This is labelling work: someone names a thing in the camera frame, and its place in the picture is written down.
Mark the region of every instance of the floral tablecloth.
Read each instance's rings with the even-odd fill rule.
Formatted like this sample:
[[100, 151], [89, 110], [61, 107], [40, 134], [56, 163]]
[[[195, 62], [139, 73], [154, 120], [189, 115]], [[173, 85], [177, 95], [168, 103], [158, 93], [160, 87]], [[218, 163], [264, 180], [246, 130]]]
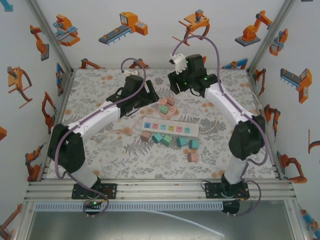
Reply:
[[[122, 117], [101, 129], [94, 139], [85, 143], [85, 156], [89, 168], [102, 179], [209, 179], [220, 178], [227, 169], [231, 152], [228, 142], [232, 128], [216, 107], [202, 97], [193, 96], [189, 91], [174, 95], [170, 90], [168, 73], [173, 69], [147, 69], [147, 80], [151, 80], [160, 99], [174, 96], [177, 113], [171, 120], [197, 123], [199, 130], [199, 161], [188, 162], [188, 146], [178, 147], [177, 136], [169, 146], [155, 144], [152, 140], [140, 140], [142, 120], [133, 129], [131, 136], [110, 130], [131, 132], [134, 122], [142, 115], [161, 118], [159, 103], [140, 108], [129, 117]], [[247, 110], [257, 114], [245, 70], [220, 71], [221, 80], [230, 94]], [[68, 125], [94, 111], [105, 99], [123, 87], [125, 76], [119, 69], [78, 69], [62, 123]], [[254, 159], [261, 162], [263, 149]], [[246, 172], [249, 178], [274, 178], [270, 160], [263, 166], [251, 164]], [[54, 163], [51, 161], [46, 178], [56, 178]]]

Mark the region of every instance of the white wall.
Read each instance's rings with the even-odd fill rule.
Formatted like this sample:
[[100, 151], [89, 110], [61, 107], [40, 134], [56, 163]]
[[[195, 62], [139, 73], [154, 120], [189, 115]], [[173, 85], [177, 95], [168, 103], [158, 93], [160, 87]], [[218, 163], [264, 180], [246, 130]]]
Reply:
[[[3, 6], [0, 6], [0, 126], [7, 130], [7, 136], [0, 141], [0, 224], [24, 199], [28, 186], [25, 154], [48, 142], [37, 163], [46, 156], [50, 136], [41, 111], [45, 91], [49, 93], [58, 110], [63, 98], [63, 95], [57, 95], [56, 64], [59, 60], [55, 52], [50, 46], [49, 59], [40, 60], [36, 38], [30, 33], [30, 25], [38, 27], [39, 24], [25, 1], [9, 2], [13, 4], [13, 12], [5, 12]], [[44, 43], [48, 43], [42, 33], [39, 35]], [[33, 99], [21, 109], [19, 106], [25, 102], [22, 96], [17, 91], [8, 93], [13, 88], [8, 87], [9, 66], [21, 67], [32, 82], [32, 87], [27, 89], [25, 94]], [[46, 109], [49, 114], [54, 113], [50, 106]]]
[[[288, 38], [284, 49], [278, 56], [267, 52], [258, 66], [266, 69], [265, 92], [260, 99], [265, 106], [277, 108], [279, 117], [276, 148], [281, 154], [296, 158], [302, 165], [305, 184], [294, 184], [295, 193], [301, 206], [316, 221], [320, 221], [320, 147], [315, 146], [308, 154], [308, 129], [311, 130], [311, 142], [320, 140], [319, 103], [320, 103], [320, 1], [297, 1], [280, 30], [288, 28]], [[280, 69], [300, 75], [305, 68], [312, 73], [312, 85], [309, 97], [303, 103], [298, 102], [298, 92], [280, 78]], [[286, 169], [287, 177], [298, 175], [295, 167]]]
[[[262, 10], [272, 21], [284, 0], [37, 0], [52, 31], [56, 15], [69, 18], [76, 28], [81, 40], [73, 46], [61, 46], [73, 68], [81, 65], [81, 59], [88, 60], [107, 68], [118, 68], [127, 57], [142, 58], [150, 67], [169, 67], [170, 54], [179, 43], [172, 36], [183, 39], [186, 27], [178, 23], [203, 10], [210, 18], [210, 31], [207, 35], [212, 39], [220, 53], [221, 64], [226, 65], [234, 60], [249, 58], [248, 65], [259, 49], [261, 42], [243, 47], [235, 42], [242, 36], [248, 25], [253, 25], [256, 14]], [[121, 12], [132, 12], [138, 15], [139, 21], [148, 25], [148, 35], [129, 34], [116, 40], [110, 46], [99, 42], [99, 38], [121, 25]], [[261, 24], [257, 36], [263, 39], [267, 27]], [[207, 63], [216, 68], [216, 54], [208, 42], [190, 40], [191, 46], [181, 46], [180, 52], [186, 56], [200, 53], [207, 55]]]

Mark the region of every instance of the patterned table surface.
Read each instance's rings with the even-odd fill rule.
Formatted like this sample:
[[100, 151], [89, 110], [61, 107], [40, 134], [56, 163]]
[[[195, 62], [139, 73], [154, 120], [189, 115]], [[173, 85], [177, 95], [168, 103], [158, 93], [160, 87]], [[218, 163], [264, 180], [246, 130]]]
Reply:
[[[85, 143], [85, 156], [89, 168], [102, 179], [209, 179], [220, 178], [227, 169], [231, 152], [228, 142], [232, 128], [210, 102], [202, 97], [191, 95], [189, 91], [174, 95], [170, 90], [168, 73], [173, 69], [147, 69], [147, 80], [151, 80], [160, 99], [174, 96], [177, 113], [171, 120], [198, 123], [199, 130], [207, 133], [199, 134], [199, 161], [188, 162], [188, 146], [177, 146], [176, 136], [169, 146], [155, 144], [152, 140], [140, 140], [142, 120], [133, 129], [131, 136], [110, 130], [131, 131], [133, 124], [145, 114], [147, 117], [161, 118], [158, 114], [159, 103], [140, 108], [129, 117], [122, 117], [108, 124], [94, 137]], [[247, 110], [257, 114], [250, 85], [245, 70], [220, 71], [221, 80], [230, 94]], [[125, 77], [119, 69], [78, 69], [62, 123], [68, 125], [94, 111], [106, 97], [123, 87]], [[261, 162], [264, 150], [253, 158]], [[249, 178], [274, 178], [270, 159], [263, 166], [250, 164], [246, 174]], [[51, 161], [46, 178], [56, 178], [54, 162]]]

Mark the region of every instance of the purple cable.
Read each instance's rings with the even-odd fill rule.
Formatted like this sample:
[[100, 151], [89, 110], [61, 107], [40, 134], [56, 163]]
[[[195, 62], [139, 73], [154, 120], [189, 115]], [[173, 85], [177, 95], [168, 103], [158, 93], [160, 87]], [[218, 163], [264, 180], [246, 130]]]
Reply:
[[[121, 66], [120, 66], [122, 73], [124, 72], [124, 70], [123, 70], [123, 65], [124, 65], [125, 62], [128, 61], [128, 60], [138, 61], [137, 59], [135, 59], [135, 58], [133, 58], [133, 57], [128, 57], [128, 58], [126, 58], [125, 60], [123, 60], [123, 62], [121, 63]], [[137, 95], [137, 94], [141, 91], [141, 89], [145, 86], [146, 79], [147, 79], [146, 69], [144, 68], [144, 66], [142, 66], [141, 63], [138, 62], [138, 64], [139, 64], [139, 66], [140, 66], [140, 67], [142, 68], [142, 70], [143, 70], [143, 81], [142, 81], [142, 84], [141, 84], [141, 86], [139, 87], [139, 89], [138, 89], [137, 91], [135, 91], [133, 94], [131, 94], [130, 96], [127, 96], [127, 97], [125, 97], [124, 99], [121, 99], [121, 100], [119, 100], [119, 101], [113, 102], [113, 103], [111, 103], [111, 104], [103, 107], [103, 110], [106, 110], [106, 109], [108, 109], [108, 108], [110, 108], [110, 107], [112, 107], [112, 106], [115, 106], [115, 105], [117, 105], [117, 104], [119, 104], [119, 103], [122, 103], [122, 102], [124, 102], [124, 101], [126, 101], [126, 100], [129, 100], [129, 99], [133, 98], [133, 97], [134, 97], [135, 95]], [[60, 139], [58, 145], [56, 146], [56, 150], [55, 150], [55, 154], [54, 154], [54, 169], [55, 169], [55, 174], [56, 174], [56, 176], [57, 176], [58, 179], [63, 179], [63, 178], [65, 177], [65, 175], [67, 174], [67, 172], [65, 171], [65, 172], [62, 174], [62, 176], [61, 176], [60, 173], [59, 173], [59, 168], [58, 168], [59, 152], [60, 152], [60, 148], [61, 148], [63, 142], [64, 142], [65, 139], [70, 135], [70, 133], [72, 133], [76, 128], [80, 127], [80, 126], [83, 125], [86, 121], [88, 121], [89, 119], [93, 118], [95, 115], [99, 114], [100, 112], [101, 112], [100, 110], [97, 110], [97, 111], [93, 112], [92, 114], [90, 114], [89, 116], [87, 116], [85, 119], [81, 120], [81, 121], [79, 122], [79, 125], [75, 125], [74, 127], [72, 127], [72, 128], [71, 128], [69, 131], [67, 131], [66, 134], [63, 135], [62, 138]], [[102, 214], [102, 213], [108, 208], [108, 206], [109, 206], [109, 200], [108, 200], [108, 197], [107, 197], [105, 194], [103, 194], [102, 192], [96, 191], [96, 190], [94, 190], [94, 189], [91, 189], [91, 188], [83, 185], [83, 184], [82, 184], [81, 182], [79, 182], [76, 178], [74, 178], [71, 174], [68, 173], [68, 175], [69, 175], [69, 177], [70, 177], [71, 179], [73, 179], [75, 182], [77, 182], [77, 183], [78, 183], [81, 187], [83, 187], [84, 189], [86, 189], [86, 190], [88, 190], [88, 191], [91, 191], [91, 192], [93, 192], [93, 193], [99, 194], [100, 196], [102, 196], [103, 198], [105, 198], [105, 200], [107, 201], [106, 207], [105, 207], [102, 211], [100, 211], [99, 213], [97, 213], [97, 214], [95, 214], [95, 215], [93, 215], [93, 216], [99, 216], [100, 214]], [[85, 214], [86, 214], [86, 212], [85, 212], [86, 206], [87, 206], [87, 204], [84, 204], [84, 205], [83, 205], [83, 209], [82, 209]]]
[[[174, 49], [173, 52], [172, 52], [172, 56], [176, 53], [177, 49], [180, 47], [181, 44], [183, 44], [183, 43], [184, 43], [185, 41], [187, 41], [188, 39], [192, 39], [192, 38], [197, 38], [197, 39], [201, 39], [201, 40], [202, 40], [202, 39], [205, 39], [205, 40], [207, 40], [209, 43], [211, 43], [211, 45], [214, 47], [215, 53], [216, 53], [216, 61], [217, 61], [217, 64], [216, 64], [216, 65], [217, 65], [217, 66], [216, 66], [216, 67], [217, 67], [216, 75], [217, 75], [217, 80], [218, 80], [218, 85], [219, 85], [220, 91], [221, 91], [221, 93], [225, 96], [225, 98], [228, 99], [228, 101], [239, 111], [239, 113], [242, 114], [241, 108], [239, 108], [239, 107], [237, 106], [237, 104], [236, 104], [234, 101], [232, 101], [232, 99], [231, 99], [227, 94], [225, 94], [225, 91], [224, 91], [224, 89], [223, 89], [223, 87], [222, 87], [221, 80], [220, 80], [220, 56], [219, 56], [218, 48], [217, 48], [217, 46], [214, 44], [213, 41], [211, 41], [209, 38], [207, 38], [207, 37], [205, 37], [205, 36], [200, 36], [200, 35], [188, 36], [188, 37], [186, 37], [184, 40], [182, 40], [181, 42], [178, 43], [178, 45], [175, 47], [175, 49]], [[265, 145], [265, 155], [264, 155], [263, 161], [262, 161], [262, 162], [255, 162], [255, 161], [253, 161], [252, 159], [248, 159], [248, 162], [252, 162], [252, 163], [255, 164], [255, 165], [261, 166], [261, 165], [265, 164], [266, 161], [267, 161], [267, 159], [268, 159], [268, 154], [269, 154], [269, 143], [268, 143], [268, 139], [267, 139], [267, 137], [266, 137], [263, 129], [262, 129], [252, 118], [250, 118], [250, 117], [249, 117], [248, 115], [246, 115], [246, 114], [243, 114], [243, 115], [244, 115], [244, 117], [245, 117], [246, 119], [248, 119], [251, 123], [253, 123], [253, 124], [257, 127], [257, 129], [259, 130], [260, 134], [262, 135], [262, 138], [263, 138], [263, 141], [264, 141], [264, 145]], [[243, 216], [243, 215], [246, 215], [246, 214], [250, 213], [251, 211], [253, 211], [253, 210], [259, 205], [259, 203], [260, 203], [260, 201], [261, 201], [262, 192], [261, 192], [261, 188], [260, 188], [259, 184], [258, 184], [257, 182], [255, 182], [255, 181], [253, 181], [253, 180], [245, 180], [245, 179], [242, 178], [242, 176], [245, 174], [245, 172], [246, 172], [246, 170], [247, 170], [247, 168], [248, 168], [248, 165], [249, 165], [248, 162], [246, 163], [246, 166], [244, 167], [244, 170], [243, 170], [243, 172], [242, 172], [242, 174], [241, 174], [241, 179], [242, 179], [242, 181], [243, 181], [244, 183], [251, 182], [251, 183], [254, 183], [254, 184], [257, 185], [258, 190], [259, 190], [259, 199], [257, 200], [256, 204], [255, 204], [251, 209], [249, 209], [248, 211], [245, 211], [245, 212], [243, 212], [243, 213], [240, 213], [240, 214], [238, 214], [238, 215], [235, 215], [235, 216]]]

